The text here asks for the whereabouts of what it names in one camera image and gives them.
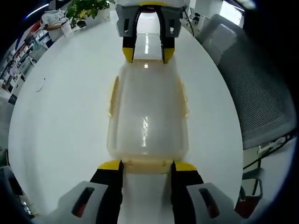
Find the white table surface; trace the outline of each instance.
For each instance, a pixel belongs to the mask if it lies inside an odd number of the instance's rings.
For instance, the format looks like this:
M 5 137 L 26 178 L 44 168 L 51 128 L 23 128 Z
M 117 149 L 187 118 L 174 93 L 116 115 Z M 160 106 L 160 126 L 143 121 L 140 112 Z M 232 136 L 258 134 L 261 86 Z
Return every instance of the white table surface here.
M 107 151 L 107 109 L 114 79 L 126 63 L 116 19 L 112 12 L 112 22 L 60 38 L 21 89 L 10 125 L 9 160 L 41 214 L 49 214 L 63 194 L 113 160 Z M 228 88 L 184 28 L 172 63 L 190 110 L 184 160 L 235 204 L 242 180 L 242 137 Z M 166 175 L 125 175 L 119 223 L 173 223 L 166 182 Z

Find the plastic container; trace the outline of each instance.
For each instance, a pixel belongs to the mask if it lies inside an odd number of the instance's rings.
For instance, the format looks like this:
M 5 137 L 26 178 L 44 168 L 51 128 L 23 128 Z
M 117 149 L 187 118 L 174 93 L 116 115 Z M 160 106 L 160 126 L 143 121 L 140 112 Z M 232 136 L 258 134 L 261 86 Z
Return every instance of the plastic container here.
M 109 112 L 107 148 L 117 159 L 179 160 L 188 150 L 185 91 L 173 65 L 124 65 Z

